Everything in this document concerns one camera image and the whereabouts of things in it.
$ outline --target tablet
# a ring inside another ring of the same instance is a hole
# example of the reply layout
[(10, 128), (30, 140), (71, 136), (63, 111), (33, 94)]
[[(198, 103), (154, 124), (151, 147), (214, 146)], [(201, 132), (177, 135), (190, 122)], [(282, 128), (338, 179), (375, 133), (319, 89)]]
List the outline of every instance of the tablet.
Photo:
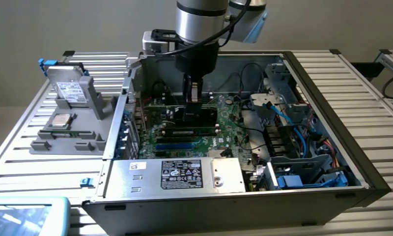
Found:
[(65, 236), (69, 215), (63, 197), (0, 197), (0, 236)]

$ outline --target gray wall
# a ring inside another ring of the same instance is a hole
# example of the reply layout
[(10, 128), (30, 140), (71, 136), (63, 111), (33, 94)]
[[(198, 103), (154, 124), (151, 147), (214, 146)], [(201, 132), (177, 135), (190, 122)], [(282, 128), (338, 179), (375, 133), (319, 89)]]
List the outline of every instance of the gray wall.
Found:
[[(226, 49), (338, 48), (351, 60), (393, 49), (393, 0), (269, 0), (257, 44)], [(174, 28), (174, 0), (0, 0), (0, 105), (30, 102), (37, 59), (65, 50), (133, 51), (145, 30)]]

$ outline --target robotic arm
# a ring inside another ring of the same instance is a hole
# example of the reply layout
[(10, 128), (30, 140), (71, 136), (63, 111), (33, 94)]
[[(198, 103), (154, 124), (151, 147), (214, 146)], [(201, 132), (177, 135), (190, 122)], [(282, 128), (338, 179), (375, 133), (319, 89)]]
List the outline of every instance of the robotic arm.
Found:
[(215, 68), (218, 38), (255, 41), (266, 18), (266, 0), (177, 0), (175, 6), (175, 31), (155, 29), (151, 33), (151, 40), (174, 42), (175, 50), (162, 52), (155, 47), (151, 52), (175, 56), (175, 68), (183, 73), (183, 121), (193, 121), (201, 108), (202, 77)]

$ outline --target tablet screen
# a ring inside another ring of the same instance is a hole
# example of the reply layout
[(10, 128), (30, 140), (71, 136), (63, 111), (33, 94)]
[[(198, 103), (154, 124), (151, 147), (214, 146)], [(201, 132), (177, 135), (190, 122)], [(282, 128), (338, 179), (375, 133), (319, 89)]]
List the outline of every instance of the tablet screen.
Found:
[(37, 236), (50, 206), (0, 206), (0, 236)]

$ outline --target power supply label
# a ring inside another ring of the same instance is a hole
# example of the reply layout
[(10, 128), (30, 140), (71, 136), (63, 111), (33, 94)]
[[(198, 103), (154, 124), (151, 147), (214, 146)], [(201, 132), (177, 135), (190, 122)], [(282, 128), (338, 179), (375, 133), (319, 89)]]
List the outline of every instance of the power supply label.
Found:
[(161, 162), (161, 188), (202, 188), (201, 160)]
[(85, 96), (78, 83), (57, 83), (63, 99), (67, 102), (85, 103)]

